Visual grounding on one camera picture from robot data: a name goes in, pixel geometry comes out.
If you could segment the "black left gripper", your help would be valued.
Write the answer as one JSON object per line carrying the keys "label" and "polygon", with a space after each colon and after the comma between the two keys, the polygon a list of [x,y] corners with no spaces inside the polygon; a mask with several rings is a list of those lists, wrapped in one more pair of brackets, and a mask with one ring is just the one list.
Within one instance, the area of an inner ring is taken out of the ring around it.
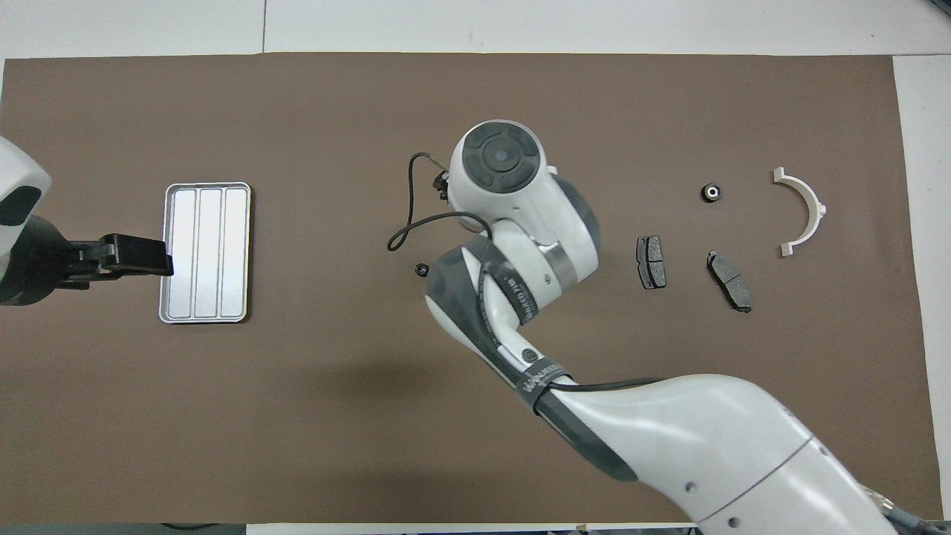
{"label": "black left gripper", "polygon": [[[15,241],[1,283],[3,307],[27,307],[58,287],[71,260],[69,240],[47,219],[28,218]],[[110,235],[110,243],[74,241],[74,282],[112,280],[110,270],[128,274],[172,276],[173,258],[165,241],[132,235]]]}

